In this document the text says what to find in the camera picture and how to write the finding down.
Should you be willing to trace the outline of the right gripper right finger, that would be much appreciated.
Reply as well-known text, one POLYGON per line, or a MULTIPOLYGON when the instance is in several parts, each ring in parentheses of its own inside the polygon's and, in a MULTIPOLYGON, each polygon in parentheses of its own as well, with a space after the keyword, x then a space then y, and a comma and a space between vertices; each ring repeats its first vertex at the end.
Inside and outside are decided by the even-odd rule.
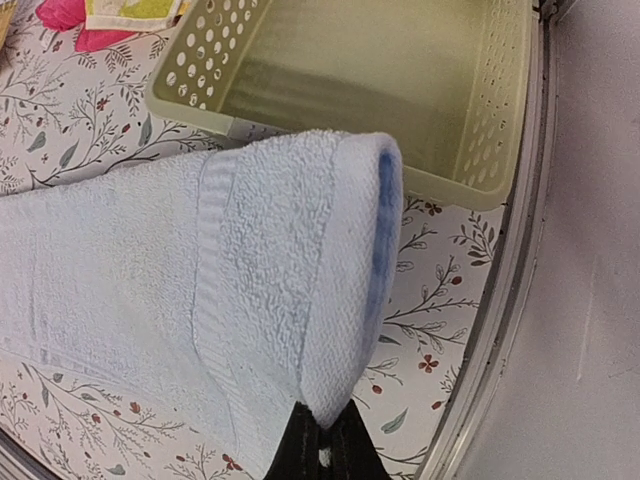
POLYGON ((390 480, 366 429, 360 411, 350 400, 328 430, 330 460, 327 478, 333 480, 390 480))

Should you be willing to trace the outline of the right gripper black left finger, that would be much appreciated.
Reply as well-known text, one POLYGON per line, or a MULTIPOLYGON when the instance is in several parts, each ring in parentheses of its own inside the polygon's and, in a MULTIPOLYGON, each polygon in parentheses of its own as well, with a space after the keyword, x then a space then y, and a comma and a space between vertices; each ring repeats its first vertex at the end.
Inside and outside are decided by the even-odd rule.
POLYGON ((265 480, 317 480, 320 427, 309 408, 299 402, 289 417, 265 480))

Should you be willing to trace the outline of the light blue towel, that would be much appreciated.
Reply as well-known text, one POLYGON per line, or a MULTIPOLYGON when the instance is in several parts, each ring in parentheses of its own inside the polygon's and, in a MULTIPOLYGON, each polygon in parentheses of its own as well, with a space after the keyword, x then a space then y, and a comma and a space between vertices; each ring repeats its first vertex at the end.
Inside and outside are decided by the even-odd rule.
POLYGON ((252 475, 331 426, 375 351, 402 156, 308 131, 1 201, 1 347, 180 407, 252 475))

